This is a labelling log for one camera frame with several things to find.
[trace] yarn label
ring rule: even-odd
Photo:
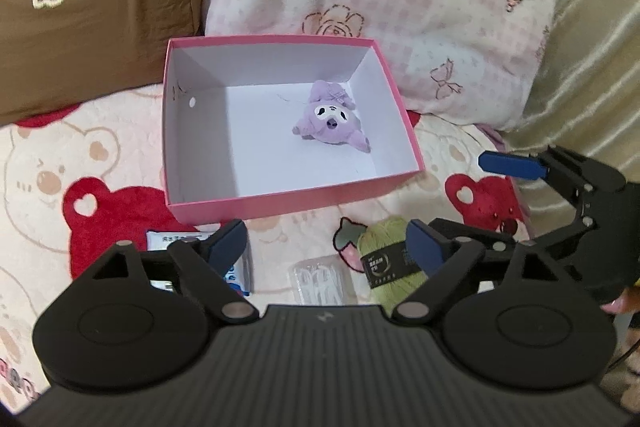
[[[420,271],[406,251],[404,241],[364,255],[362,267],[372,289]]]

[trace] finger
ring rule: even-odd
[[[605,304],[602,309],[612,314],[640,311],[640,287],[627,288],[620,297]]]

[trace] pink box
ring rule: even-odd
[[[320,79],[344,85],[370,153],[291,132]],[[172,39],[162,132],[166,204],[189,225],[382,196],[424,169],[396,83],[369,39]]]

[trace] yarn ball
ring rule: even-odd
[[[358,238],[360,257],[362,258],[381,248],[389,247],[389,245],[402,243],[406,238],[408,224],[407,220],[400,216],[390,216],[371,225]],[[399,303],[415,292],[426,280],[425,273],[419,271],[402,279],[373,288],[372,292],[386,314],[390,315]]]

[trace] stuffed animal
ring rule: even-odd
[[[340,84],[317,80],[293,134],[313,137],[324,143],[348,143],[359,151],[369,152],[369,140],[360,129],[360,120],[351,111],[355,107]]]

